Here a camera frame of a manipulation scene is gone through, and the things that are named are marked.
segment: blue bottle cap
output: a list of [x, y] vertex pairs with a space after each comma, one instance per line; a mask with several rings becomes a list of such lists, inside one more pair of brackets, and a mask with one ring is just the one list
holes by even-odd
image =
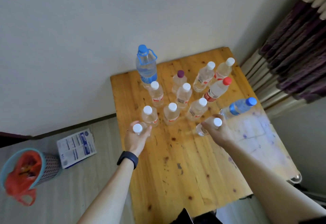
[[255, 104], [257, 104], [257, 100], [253, 97], [247, 98], [246, 104], [247, 106], [254, 106]]
[[139, 45], [138, 46], [138, 53], [140, 54], [148, 54], [148, 49], [146, 47], [146, 45]]

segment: wooden table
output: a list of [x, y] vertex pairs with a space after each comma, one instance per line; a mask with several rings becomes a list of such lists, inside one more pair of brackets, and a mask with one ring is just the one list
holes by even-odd
[[[158, 82], [164, 90], [165, 105], [175, 102], [172, 77], [178, 70], [184, 70], [192, 85], [199, 69], [209, 61], [218, 66], [228, 57], [233, 55], [225, 47], [158, 64]], [[200, 137], [195, 131], [199, 122], [221, 108], [241, 98], [256, 97], [236, 63], [231, 78], [232, 84], [226, 93], [213, 102], [197, 122], [185, 118], [186, 109], [181, 111], [175, 125], [167, 126], [163, 121], [163, 108], [158, 109], [160, 123], [152, 130], [130, 184], [136, 224], [170, 223], [184, 207], [192, 217], [198, 216], [252, 193], [224, 149], [210, 136]], [[124, 148], [128, 126], [134, 120], [141, 120], [141, 110], [152, 103], [137, 71], [114, 75], [111, 83]], [[193, 91], [189, 102], [202, 95]], [[227, 122], [238, 143], [284, 180], [298, 174], [260, 103]]]

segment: water bottle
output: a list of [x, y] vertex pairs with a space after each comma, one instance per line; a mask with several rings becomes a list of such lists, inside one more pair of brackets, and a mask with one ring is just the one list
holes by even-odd
[[[214, 129], [218, 129], [222, 125], [222, 120], [220, 118], [209, 117], [205, 120], [205, 122]], [[208, 131], [202, 126], [201, 123], [196, 126], [196, 130], [200, 136], [208, 135]]]
[[177, 91], [179, 87], [187, 82], [187, 77], [185, 76], [185, 72], [183, 70], [179, 70], [178, 73], [173, 76], [173, 87], [172, 92], [177, 95]]
[[225, 77], [223, 80], [215, 82], [203, 95], [203, 98], [206, 98], [208, 102], [215, 101], [217, 98], [221, 97], [226, 92], [231, 82], [232, 79], [230, 77]]
[[208, 62], [205, 67], [199, 70], [198, 75], [194, 81], [194, 90], [201, 92], [214, 76], [214, 62]]
[[143, 121], [148, 125], [152, 125], [153, 127], [158, 125], [158, 116], [155, 107], [145, 106], [141, 112], [141, 117], [143, 118]]
[[215, 71], [214, 77], [211, 80], [210, 84], [214, 84], [214, 82], [218, 80], [223, 80], [225, 77], [228, 77], [232, 72], [232, 65], [235, 63], [234, 58], [229, 57], [226, 62], [218, 65], [218, 68]]
[[157, 56], [151, 49], [147, 49], [146, 45], [139, 45], [136, 68], [141, 76], [141, 83], [146, 89], [149, 89], [150, 84], [157, 80], [156, 59]]
[[185, 116], [190, 121], [195, 121], [196, 119], [200, 118], [206, 111], [207, 100], [205, 98], [200, 98], [191, 103], [190, 108]]
[[163, 112], [166, 125], [174, 124], [180, 115], [180, 109], [176, 103], [170, 103], [168, 106], [165, 106]]
[[150, 84], [150, 87], [148, 89], [149, 95], [152, 97], [152, 102], [155, 107], [160, 107], [164, 104], [163, 101], [163, 88], [162, 86], [157, 82], [153, 81]]
[[183, 84], [177, 91], [177, 105], [179, 108], [185, 108], [191, 97], [192, 90], [189, 83]]
[[134, 131], [135, 134], [137, 135], [142, 135], [145, 133], [147, 129], [147, 125], [146, 123], [144, 122], [140, 122], [140, 123], [137, 123], [135, 124], [133, 127], [132, 127], [132, 130]]
[[232, 103], [230, 106], [220, 110], [219, 113], [225, 116], [225, 119], [229, 119], [249, 111], [255, 104], [257, 104], [257, 100], [253, 97], [247, 99], [239, 99], [236, 102]]

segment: gray floor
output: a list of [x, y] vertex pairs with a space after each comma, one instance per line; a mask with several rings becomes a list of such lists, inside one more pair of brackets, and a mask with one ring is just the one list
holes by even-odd
[[[116, 169], [121, 153], [116, 118], [94, 123], [37, 141], [26, 141], [0, 149], [0, 168], [16, 151], [34, 147], [57, 154], [56, 141], [75, 132], [90, 128], [97, 154], [63, 170], [62, 174], [37, 187], [37, 199], [31, 207], [24, 207], [0, 192], [0, 223], [43, 224], [76, 223]], [[256, 198], [238, 200], [217, 210], [224, 224], [270, 223]], [[134, 223], [131, 199], [128, 196], [120, 223]]]

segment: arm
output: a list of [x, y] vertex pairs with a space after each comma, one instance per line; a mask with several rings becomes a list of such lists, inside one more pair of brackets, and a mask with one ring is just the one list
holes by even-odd
[[326, 209], [236, 144], [224, 116], [219, 114], [214, 116], [221, 118], [223, 122], [218, 130], [212, 129], [205, 122], [202, 122], [202, 126], [209, 132], [214, 142], [231, 156], [273, 223], [298, 223], [326, 216]]
[[[149, 126], [143, 135], [136, 135], [132, 131], [131, 123], [124, 138], [126, 151], [130, 151], [139, 157], [144, 149], [145, 141], [150, 135], [152, 127]], [[98, 224], [120, 222], [124, 202], [127, 197], [130, 179], [134, 170], [134, 163], [129, 159], [124, 159], [108, 183], [97, 195], [91, 205], [86, 209], [85, 213], [79, 219], [77, 224]]]

